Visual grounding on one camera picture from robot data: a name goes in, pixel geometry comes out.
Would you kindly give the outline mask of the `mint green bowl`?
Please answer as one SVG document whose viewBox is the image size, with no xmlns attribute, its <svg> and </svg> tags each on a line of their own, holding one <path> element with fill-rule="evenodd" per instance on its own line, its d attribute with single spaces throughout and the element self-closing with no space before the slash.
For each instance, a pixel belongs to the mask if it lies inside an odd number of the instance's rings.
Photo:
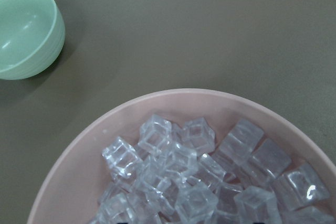
<svg viewBox="0 0 336 224">
<path fill-rule="evenodd" d="M 64 42 L 65 23 L 55 0 L 1 0 L 1 79 L 43 72 Z"/>
</svg>

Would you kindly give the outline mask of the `pink bowl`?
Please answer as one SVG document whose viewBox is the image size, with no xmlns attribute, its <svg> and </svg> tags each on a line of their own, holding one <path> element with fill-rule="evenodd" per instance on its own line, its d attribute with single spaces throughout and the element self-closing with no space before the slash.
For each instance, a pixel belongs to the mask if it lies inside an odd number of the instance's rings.
<svg viewBox="0 0 336 224">
<path fill-rule="evenodd" d="M 152 115 L 183 124 L 204 117 L 221 141 L 245 118 L 294 156 L 307 160 L 331 196 L 319 203 L 335 213 L 335 165 L 301 130 L 268 108 L 237 95 L 206 89 L 173 89 L 143 95 L 110 110 L 91 123 L 64 150 L 48 173 L 30 212 L 29 223 L 87 223 L 96 213 L 98 197 L 110 180 L 101 152 L 117 136 L 130 144 Z"/>
</svg>

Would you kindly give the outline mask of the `pile of clear ice cubes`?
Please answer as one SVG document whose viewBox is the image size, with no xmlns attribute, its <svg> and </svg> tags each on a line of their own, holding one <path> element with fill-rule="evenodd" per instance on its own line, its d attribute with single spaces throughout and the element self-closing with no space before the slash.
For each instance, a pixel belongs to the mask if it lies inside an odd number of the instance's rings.
<svg viewBox="0 0 336 224">
<path fill-rule="evenodd" d="M 91 223 L 335 223 L 308 162 L 241 119 L 220 144 L 204 118 L 182 127 L 152 115 L 135 145 L 102 150 L 111 176 Z"/>
</svg>

